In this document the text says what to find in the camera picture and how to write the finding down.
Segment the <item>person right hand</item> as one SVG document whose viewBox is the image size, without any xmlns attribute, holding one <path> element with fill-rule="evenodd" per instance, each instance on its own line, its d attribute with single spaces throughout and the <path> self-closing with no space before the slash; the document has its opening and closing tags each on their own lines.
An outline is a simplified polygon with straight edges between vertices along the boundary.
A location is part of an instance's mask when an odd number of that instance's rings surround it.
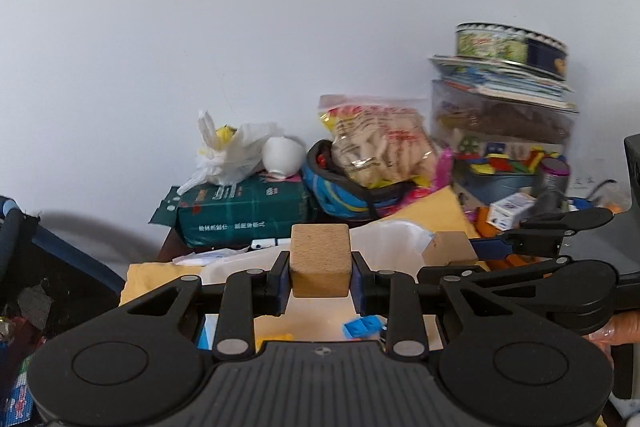
<svg viewBox="0 0 640 427">
<path fill-rule="evenodd" d="M 629 311 L 616 314 L 602 329 L 587 336 L 609 358 L 613 346 L 640 343 L 640 313 Z"/>
</svg>

